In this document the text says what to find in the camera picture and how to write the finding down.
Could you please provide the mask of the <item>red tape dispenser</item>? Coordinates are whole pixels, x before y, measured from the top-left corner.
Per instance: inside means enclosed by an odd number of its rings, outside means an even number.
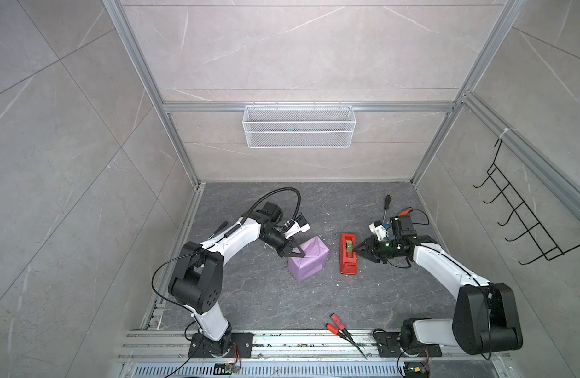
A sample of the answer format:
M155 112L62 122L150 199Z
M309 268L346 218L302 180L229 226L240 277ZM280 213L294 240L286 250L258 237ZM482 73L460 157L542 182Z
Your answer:
M356 235L342 234L339 247L340 273L345 275L357 274Z

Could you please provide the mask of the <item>pink wrapping paper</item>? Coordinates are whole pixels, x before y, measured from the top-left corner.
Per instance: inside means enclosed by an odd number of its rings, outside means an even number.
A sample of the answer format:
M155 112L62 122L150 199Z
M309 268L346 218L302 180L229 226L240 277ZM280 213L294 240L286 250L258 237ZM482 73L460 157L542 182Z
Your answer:
M305 252L305 256L288 260L288 271L299 283L322 271L329 255L329 247L319 236L301 244L300 248Z

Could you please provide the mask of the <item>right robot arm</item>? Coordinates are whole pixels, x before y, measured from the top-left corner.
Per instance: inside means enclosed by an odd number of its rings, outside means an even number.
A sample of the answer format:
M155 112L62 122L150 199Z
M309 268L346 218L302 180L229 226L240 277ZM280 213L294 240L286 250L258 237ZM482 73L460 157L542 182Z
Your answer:
M379 241L371 236L355 247L360 257L388 264L406 258L429 272L455 299L450 319L411 318L403 322L400 347L408 353L429 345L458 347L469 355L490 356L523 346L515 294L505 283L479 276L429 236L401 236Z

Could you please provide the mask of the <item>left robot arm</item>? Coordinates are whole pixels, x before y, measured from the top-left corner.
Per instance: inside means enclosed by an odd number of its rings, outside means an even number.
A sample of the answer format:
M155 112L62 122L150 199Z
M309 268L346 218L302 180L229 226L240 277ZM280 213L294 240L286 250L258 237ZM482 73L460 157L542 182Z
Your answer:
M232 326L218 304L225 264L257 240L282 258L305 256L294 235L310 230L306 218L299 215L281 227L277 222L277 216L260 210L246 214L204 242L184 244L179 256L168 261L175 264L167 287L171 297L161 293L157 296L191 313L199 327L196 346L204 347L214 357L224 356L232 344Z

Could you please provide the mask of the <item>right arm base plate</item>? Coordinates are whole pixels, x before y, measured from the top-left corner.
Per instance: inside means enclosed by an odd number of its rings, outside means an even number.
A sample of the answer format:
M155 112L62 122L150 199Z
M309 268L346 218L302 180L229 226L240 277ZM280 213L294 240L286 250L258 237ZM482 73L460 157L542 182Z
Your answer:
M372 332L381 358L397 358L402 356L424 358L439 358L442 356L441 348L437 344L419 343L410 335L401 332L388 332L383 329L375 329Z

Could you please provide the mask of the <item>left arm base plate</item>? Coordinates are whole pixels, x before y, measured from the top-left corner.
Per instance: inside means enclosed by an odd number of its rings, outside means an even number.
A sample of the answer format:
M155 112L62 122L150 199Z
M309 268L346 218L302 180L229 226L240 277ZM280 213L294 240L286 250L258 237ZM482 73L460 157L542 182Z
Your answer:
M233 332L225 334L219 341L213 341L197 332L192 336L189 349L191 358L250 358L252 355L254 334L250 332Z

